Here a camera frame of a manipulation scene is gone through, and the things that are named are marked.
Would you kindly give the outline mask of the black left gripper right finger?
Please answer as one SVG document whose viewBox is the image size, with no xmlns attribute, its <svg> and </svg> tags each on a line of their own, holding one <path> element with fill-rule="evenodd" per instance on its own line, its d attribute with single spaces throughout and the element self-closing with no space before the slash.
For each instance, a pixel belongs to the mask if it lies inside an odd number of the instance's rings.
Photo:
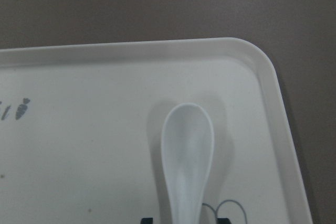
<svg viewBox="0 0 336 224">
<path fill-rule="evenodd" d="M 217 218 L 217 223 L 218 224 L 230 224 L 230 219 L 229 218 Z"/>
</svg>

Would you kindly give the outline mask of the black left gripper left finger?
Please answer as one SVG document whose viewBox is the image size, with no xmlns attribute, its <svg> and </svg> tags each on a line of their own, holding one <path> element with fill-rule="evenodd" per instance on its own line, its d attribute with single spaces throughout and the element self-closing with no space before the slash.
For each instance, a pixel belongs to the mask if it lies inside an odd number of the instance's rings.
<svg viewBox="0 0 336 224">
<path fill-rule="evenodd" d="M 141 224 L 153 224 L 153 218 L 152 217 L 142 218 Z"/>
</svg>

